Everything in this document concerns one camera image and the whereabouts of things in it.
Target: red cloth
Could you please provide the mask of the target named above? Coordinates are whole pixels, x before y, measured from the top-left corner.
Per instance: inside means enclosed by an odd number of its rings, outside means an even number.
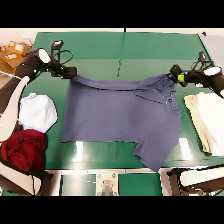
[[[24,171],[44,168],[42,152],[46,149],[46,135],[32,129],[15,129],[8,140],[2,143],[3,160]]]

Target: pile of clothes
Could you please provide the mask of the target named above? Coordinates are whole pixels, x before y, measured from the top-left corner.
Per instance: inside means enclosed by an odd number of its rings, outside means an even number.
[[[215,93],[199,93],[184,97],[203,151],[224,156],[224,101]]]
[[[31,93],[20,102],[19,124],[2,143],[0,158],[23,171],[44,169],[46,132],[57,121],[53,101],[46,95]]]

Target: green table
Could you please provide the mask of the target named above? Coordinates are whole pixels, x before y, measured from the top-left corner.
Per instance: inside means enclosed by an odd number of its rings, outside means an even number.
[[[79,74],[98,80],[141,80],[167,73],[177,63],[188,69],[198,58],[198,52],[205,51],[197,35],[117,32],[38,33],[33,48],[42,47],[50,52],[53,41],[60,39],[65,42],[63,49],[69,49],[74,54],[74,59],[67,65],[76,66]],[[68,57],[69,54],[65,54],[62,59]],[[24,92],[24,96],[30,92],[46,94],[57,108],[58,121],[47,133],[46,169],[143,168],[139,158],[132,154],[135,143],[85,142],[81,148],[76,143],[60,143],[68,84],[68,80],[52,78],[50,74],[43,73]],[[183,147],[178,144],[163,167],[224,163],[223,157],[211,157],[202,151],[190,113],[184,104],[185,95],[209,90],[193,85],[187,88],[177,85],[176,89],[177,103],[182,109],[180,138],[187,141],[189,153],[186,156]]]

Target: purple t-shirt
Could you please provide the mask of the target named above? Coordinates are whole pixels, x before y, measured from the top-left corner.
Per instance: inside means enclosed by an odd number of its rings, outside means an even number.
[[[136,142],[134,155],[158,171],[179,139],[181,110],[166,75],[141,81],[70,81],[62,142]]]

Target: metal bracket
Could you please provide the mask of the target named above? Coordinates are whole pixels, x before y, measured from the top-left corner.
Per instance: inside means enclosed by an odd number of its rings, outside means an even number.
[[[118,173],[96,175],[96,196],[118,196]]]

